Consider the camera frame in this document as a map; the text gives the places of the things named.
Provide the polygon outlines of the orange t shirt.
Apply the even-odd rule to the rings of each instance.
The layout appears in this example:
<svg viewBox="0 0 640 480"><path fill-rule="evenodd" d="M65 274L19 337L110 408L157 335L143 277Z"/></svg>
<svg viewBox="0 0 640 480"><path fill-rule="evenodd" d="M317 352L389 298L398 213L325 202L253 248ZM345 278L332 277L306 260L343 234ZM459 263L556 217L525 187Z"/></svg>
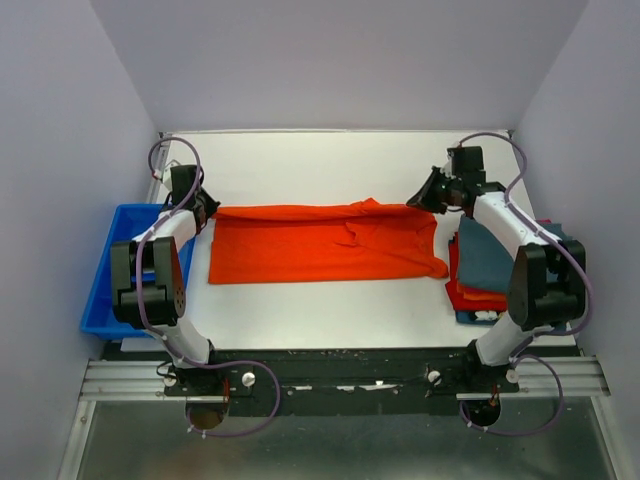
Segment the orange t shirt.
<svg viewBox="0 0 640 480"><path fill-rule="evenodd" d="M448 275L434 252L435 217L373 198L347 205L222 207L213 285L394 280Z"/></svg>

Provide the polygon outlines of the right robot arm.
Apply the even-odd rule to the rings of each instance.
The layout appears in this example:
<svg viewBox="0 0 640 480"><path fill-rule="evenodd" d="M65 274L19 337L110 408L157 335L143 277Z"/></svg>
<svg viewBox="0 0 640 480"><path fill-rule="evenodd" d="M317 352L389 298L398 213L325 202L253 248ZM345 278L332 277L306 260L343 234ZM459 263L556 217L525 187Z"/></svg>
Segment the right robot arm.
<svg viewBox="0 0 640 480"><path fill-rule="evenodd" d="M511 186L488 181L481 147L459 144L447 156L445 166L432 169L407 205L437 214L461 208L513 259L507 312L472 343L476 358L459 370L462 384L480 392L496 380L495 367L514 360L533 339L574 335L584 328L592 287L584 246L538 224L511 199Z"/></svg>

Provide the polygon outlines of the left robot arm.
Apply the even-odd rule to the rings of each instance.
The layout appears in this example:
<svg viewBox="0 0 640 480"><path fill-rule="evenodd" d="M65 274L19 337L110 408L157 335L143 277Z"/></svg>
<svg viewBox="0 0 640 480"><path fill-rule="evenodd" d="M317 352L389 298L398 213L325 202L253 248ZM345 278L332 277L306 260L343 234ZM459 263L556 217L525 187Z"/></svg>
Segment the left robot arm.
<svg viewBox="0 0 640 480"><path fill-rule="evenodd" d="M176 367L189 368L188 384L209 395L220 387L222 372L209 362L211 341L185 317L179 253L201 233L220 203L204 190L204 174L195 165L170 168L169 180L167 204L151 226L110 246L112 311L117 321L160 342Z"/></svg>

